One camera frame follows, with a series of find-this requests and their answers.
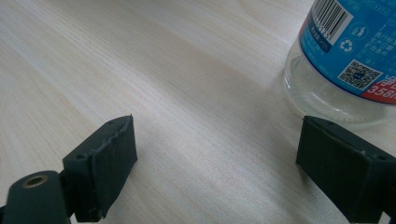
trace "water bottle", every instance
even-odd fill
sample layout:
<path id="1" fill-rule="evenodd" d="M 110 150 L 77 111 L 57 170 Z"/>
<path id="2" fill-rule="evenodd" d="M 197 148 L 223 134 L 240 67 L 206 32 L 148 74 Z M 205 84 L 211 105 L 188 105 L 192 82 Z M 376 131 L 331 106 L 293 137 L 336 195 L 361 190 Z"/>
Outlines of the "water bottle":
<path id="1" fill-rule="evenodd" d="M 396 0 L 316 0 L 285 80 L 301 115 L 351 130 L 396 118 Z"/>

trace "qr code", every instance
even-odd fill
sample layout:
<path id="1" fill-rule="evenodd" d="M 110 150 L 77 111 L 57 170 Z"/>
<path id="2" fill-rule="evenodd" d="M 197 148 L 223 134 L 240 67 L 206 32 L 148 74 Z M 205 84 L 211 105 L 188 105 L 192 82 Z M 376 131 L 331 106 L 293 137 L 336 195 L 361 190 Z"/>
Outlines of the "qr code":
<path id="1" fill-rule="evenodd" d="M 382 72 L 353 60 L 338 78 L 363 91 L 381 75 Z"/>

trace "recycling symbol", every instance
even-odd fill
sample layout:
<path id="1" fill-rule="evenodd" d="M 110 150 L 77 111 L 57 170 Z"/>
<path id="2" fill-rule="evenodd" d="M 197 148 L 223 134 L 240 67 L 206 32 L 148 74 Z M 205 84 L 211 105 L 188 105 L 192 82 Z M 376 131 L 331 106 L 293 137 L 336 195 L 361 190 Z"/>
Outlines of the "recycling symbol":
<path id="1" fill-rule="evenodd" d="M 340 49 L 341 49 L 343 52 L 345 52 L 345 53 L 349 53 L 350 51 L 353 50 L 353 43 L 352 43 L 352 41 L 349 40 L 349 39 L 346 39 L 346 40 L 341 41 Z"/>

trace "light wood surface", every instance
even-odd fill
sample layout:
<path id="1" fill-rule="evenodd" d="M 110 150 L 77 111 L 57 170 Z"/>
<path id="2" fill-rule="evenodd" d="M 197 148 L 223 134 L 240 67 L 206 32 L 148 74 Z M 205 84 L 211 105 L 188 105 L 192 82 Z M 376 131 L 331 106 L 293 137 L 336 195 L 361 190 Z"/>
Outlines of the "light wood surface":
<path id="1" fill-rule="evenodd" d="M 0 1 L 0 204 L 132 114 L 139 161 L 101 223 L 347 223 L 295 165 L 282 86 L 312 3 Z M 394 122 L 358 135 L 396 155 Z"/>

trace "wooden table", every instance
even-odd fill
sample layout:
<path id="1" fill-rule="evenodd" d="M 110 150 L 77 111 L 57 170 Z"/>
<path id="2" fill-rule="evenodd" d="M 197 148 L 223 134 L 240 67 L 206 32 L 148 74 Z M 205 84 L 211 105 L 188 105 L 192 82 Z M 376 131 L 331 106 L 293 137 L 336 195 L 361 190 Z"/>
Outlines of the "wooden table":
<path id="1" fill-rule="evenodd" d="M 101 223 L 347 223 L 295 164 L 283 89 L 312 3 L 1 1 L 0 204 L 132 114 L 139 161 Z M 358 135 L 396 155 L 394 124 Z"/>

